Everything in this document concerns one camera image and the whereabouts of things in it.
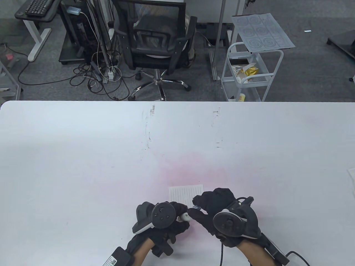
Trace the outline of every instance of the lined paper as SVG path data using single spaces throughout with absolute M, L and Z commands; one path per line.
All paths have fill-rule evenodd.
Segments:
M 169 187 L 169 201 L 176 201 L 193 206 L 192 199 L 197 195 L 202 195 L 203 185 L 183 185 L 179 187 Z

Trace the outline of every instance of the white desk leg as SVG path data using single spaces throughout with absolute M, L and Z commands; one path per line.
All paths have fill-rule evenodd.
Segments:
M 30 54 L 28 55 L 28 60 L 30 62 L 33 62 L 34 60 L 36 60 L 37 55 L 39 54 L 40 50 L 42 49 L 45 41 L 47 40 L 50 32 L 51 32 L 51 28 L 47 28 L 44 29 L 42 34 L 40 35 L 35 24 L 33 23 L 33 21 L 28 21 L 28 20 L 24 20 L 23 21 L 24 24 L 26 25 L 29 33 L 31 34 L 32 38 L 34 39 L 34 41 L 36 42 L 36 44 L 34 45 L 32 51 L 30 52 Z

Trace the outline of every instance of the black glove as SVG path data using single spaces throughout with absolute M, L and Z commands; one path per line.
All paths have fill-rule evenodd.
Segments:
M 228 237 L 220 233 L 213 225 L 213 217 L 227 208 L 235 197 L 228 188 L 216 188 L 213 191 L 206 191 L 201 196 L 193 198 L 192 203 L 204 209 L 208 214 L 197 209 L 188 209 L 189 216 L 200 223 L 211 235 L 215 235 L 225 246 L 230 248 L 239 245 L 244 237 Z
M 174 207 L 176 212 L 176 218 L 183 213 L 187 212 L 187 206 L 177 202 L 170 202 Z M 181 234 L 189 228 L 189 222 L 178 222 L 174 221 L 169 227 L 165 229 L 150 228 L 143 233 L 135 235 L 131 241 L 127 244 L 126 251 L 133 255 L 141 245 L 146 241 L 147 238 L 150 238 L 155 246 L 152 248 L 152 253 L 157 257 L 164 252 L 166 255 L 170 256 L 173 252 L 173 249 L 167 243 L 167 240 L 170 239 L 171 243 L 175 243 L 176 235 Z

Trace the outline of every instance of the black keyboard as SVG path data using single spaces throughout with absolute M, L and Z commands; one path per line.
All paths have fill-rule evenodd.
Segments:
M 32 0 L 24 13 L 28 16 L 44 17 L 53 2 L 54 0 Z

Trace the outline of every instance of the black mesh chair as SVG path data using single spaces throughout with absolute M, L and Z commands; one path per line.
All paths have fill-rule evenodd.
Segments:
M 191 86 L 181 80 L 165 79 L 175 69 L 186 65 L 189 60 L 196 30 L 197 17 L 190 17 L 188 27 L 185 23 L 185 3 L 159 2 L 145 0 L 111 0 L 118 14 L 114 28 L 120 39 L 126 64 L 132 70 L 137 67 L 154 69 L 154 75 L 140 71 L 150 77 L 147 82 L 134 89 L 128 100 L 134 101 L 140 89 L 156 85 L 160 100 L 166 101 L 163 83 L 178 83 L 190 91 Z

